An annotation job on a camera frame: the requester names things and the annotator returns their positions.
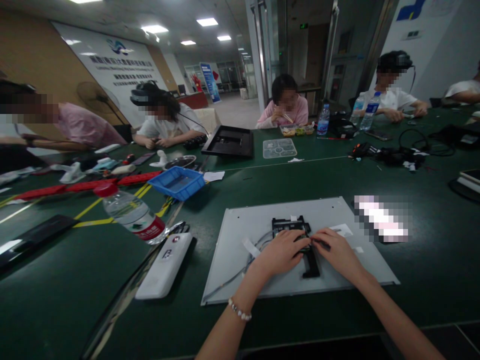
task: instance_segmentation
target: pearl bracelet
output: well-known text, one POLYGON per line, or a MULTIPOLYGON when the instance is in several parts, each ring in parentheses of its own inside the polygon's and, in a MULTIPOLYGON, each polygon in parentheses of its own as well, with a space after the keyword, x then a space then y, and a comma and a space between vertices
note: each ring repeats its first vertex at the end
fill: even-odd
POLYGON ((231 307, 231 309, 237 314, 243 321, 249 322, 252 319, 252 314, 246 314, 242 310, 238 308, 237 305, 234 304, 234 301, 232 298, 228 299, 228 306, 231 307))

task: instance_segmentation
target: blue plastic basket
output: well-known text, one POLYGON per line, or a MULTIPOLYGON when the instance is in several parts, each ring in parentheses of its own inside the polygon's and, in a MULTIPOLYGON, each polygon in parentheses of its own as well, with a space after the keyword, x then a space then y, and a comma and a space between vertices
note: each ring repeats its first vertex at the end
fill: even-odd
POLYGON ((180 201, 187 200, 205 185, 203 174, 180 166, 174 166, 147 182, 162 194, 180 201))

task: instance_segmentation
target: black tray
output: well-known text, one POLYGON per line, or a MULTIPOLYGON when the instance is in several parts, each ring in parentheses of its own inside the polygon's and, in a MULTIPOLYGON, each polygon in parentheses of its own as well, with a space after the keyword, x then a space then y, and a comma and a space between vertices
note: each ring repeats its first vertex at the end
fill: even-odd
POLYGON ((254 134, 248 129, 219 125, 205 145, 203 145, 201 153, 205 155, 253 158, 254 134))

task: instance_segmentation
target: water bottle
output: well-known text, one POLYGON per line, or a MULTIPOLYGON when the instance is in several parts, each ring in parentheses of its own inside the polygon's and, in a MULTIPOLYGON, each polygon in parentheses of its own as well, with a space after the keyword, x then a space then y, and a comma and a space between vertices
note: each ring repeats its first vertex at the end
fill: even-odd
POLYGON ((365 115, 360 124, 360 130, 367 131, 372 126, 374 122, 374 115, 377 112, 380 105, 380 95, 381 92, 377 91, 375 95, 370 99, 365 110, 365 115))
POLYGON ((327 130, 329 128, 329 122, 330 122, 330 105, 324 104, 323 110, 321 111, 320 116, 318 117, 318 124, 316 126, 317 139, 327 133, 327 130))
POLYGON ((364 109, 365 97, 364 92, 361 92, 360 95, 355 100, 355 105, 351 111, 350 122, 357 126, 360 119, 360 112, 364 109))
POLYGON ((119 191, 113 183, 97 186, 93 192, 103 198, 103 208, 109 216, 147 244, 158 244, 166 237, 162 219, 135 195, 119 191))

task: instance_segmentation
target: pink shirt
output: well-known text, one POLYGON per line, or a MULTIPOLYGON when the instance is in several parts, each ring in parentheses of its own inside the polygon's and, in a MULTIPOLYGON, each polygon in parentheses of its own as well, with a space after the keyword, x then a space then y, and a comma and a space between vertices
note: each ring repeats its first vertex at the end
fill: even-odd
POLYGON ((127 144, 106 120, 68 102, 58 107, 58 123, 55 126, 67 139, 96 149, 112 144, 127 144))
MULTIPOLYGON (((292 124, 284 117, 279 117, 275 123, 272 124, 272 115, 274 114, 275 104, 274 101, 270 101, 266 109, 263 111, 263 114, 260 116, 260 119, 256 123, 257 129, 269 129, 277 128, 278 125, 290 125, 292 124)), ((295 103, 295 108, 293 111, 286 113, 290 119, 293 120, 294 124, 306 124, 309 122, 309 103, 307 99, 298 95, 295 103)))

